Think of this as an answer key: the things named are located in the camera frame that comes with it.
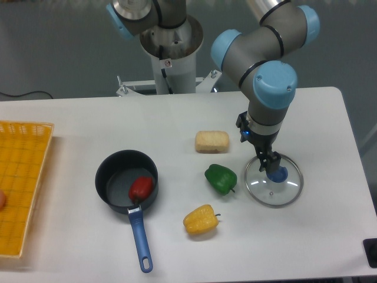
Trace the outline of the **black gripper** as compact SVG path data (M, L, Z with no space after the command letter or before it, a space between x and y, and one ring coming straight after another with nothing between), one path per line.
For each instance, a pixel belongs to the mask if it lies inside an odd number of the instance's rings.
M254 145L260 162L259 171L273 174L279 170L281 156L272 150L272 144L279 132L279 124L264 126L254 121L248 112L239 114L236 127L240 131L240 141Z

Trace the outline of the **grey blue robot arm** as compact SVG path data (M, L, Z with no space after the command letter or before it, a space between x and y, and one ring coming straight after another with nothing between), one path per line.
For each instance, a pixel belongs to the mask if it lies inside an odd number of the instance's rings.
M320 19L307 5L291 1L252 1L258 29L242 34L222 32L211 47L211 57L249 101L236 126L241 141L254 145L261 172L280 175L281 156L273 151L289 105L297 88L296 71L281 58L315 40Z

